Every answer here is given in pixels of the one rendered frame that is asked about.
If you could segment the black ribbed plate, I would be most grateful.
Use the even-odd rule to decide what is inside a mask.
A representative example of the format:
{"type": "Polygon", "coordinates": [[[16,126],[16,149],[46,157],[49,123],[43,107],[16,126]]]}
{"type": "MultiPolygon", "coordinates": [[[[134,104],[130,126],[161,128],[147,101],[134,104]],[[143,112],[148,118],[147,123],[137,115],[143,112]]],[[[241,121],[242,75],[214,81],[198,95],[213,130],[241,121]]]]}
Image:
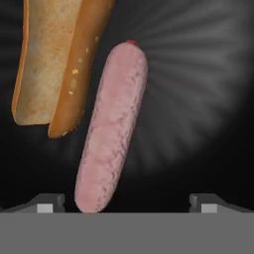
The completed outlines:
{"type": "MultiPolygon", "coordinates": [[[[72,198],[87,133],[18,126],[23,0],[0,0],[0,207],[72,198]]],[[[92,68],[133,40],[149,78],[112,212],[185,212],[194,192],[254,209],[254,0],[117,0],[92,68]]]]}

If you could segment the brown hot dog bun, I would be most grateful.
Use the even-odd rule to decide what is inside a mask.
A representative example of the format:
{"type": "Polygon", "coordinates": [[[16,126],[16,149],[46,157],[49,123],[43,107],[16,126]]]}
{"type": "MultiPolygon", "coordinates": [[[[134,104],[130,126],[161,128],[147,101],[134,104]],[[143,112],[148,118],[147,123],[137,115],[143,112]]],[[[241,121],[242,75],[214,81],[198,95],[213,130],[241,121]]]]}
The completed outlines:
{"type": "Polygon", "coordinates": [[[19,126],[58,138],[84,114],[91,68],[116,0],[24,0],[23,41],[11,111],[19,126]]]}

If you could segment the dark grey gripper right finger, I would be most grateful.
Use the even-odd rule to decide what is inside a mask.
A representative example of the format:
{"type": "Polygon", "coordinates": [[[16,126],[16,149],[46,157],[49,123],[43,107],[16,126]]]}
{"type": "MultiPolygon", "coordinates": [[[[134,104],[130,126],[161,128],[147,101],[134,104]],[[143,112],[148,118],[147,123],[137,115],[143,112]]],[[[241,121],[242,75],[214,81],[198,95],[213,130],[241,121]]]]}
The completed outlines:
{"type": "Polygon", "coordinates": [[[228,203],[214,193],[192,193],[190,195],[190,212],[192,213],[225,213],[225,212],[252,213],[252,210],[228,203]]]}

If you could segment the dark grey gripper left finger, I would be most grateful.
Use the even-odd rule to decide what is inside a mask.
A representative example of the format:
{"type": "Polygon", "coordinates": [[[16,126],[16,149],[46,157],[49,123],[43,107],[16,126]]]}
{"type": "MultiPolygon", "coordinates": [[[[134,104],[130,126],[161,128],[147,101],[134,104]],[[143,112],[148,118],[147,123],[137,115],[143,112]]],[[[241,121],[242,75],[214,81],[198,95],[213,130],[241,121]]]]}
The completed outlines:
{"type": "Polygon", "coordinates": [[[2,210],[2,213],[63,213],[64,195],[62,193],[40,193],[30,201],[2,210]]]}

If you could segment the pink sausage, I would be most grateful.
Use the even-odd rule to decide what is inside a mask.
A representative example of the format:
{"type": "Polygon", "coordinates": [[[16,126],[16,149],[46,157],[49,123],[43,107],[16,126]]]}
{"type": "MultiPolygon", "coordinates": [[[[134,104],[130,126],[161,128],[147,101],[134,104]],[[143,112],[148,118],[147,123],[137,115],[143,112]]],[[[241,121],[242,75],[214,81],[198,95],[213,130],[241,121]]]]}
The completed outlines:
{"type": "Polygon", "coordinates": [[[111,200],[124,163],[147,83],[145,53],[133,42],[110,52],[99,82],[74,191],[83,213],[111,200]]]}

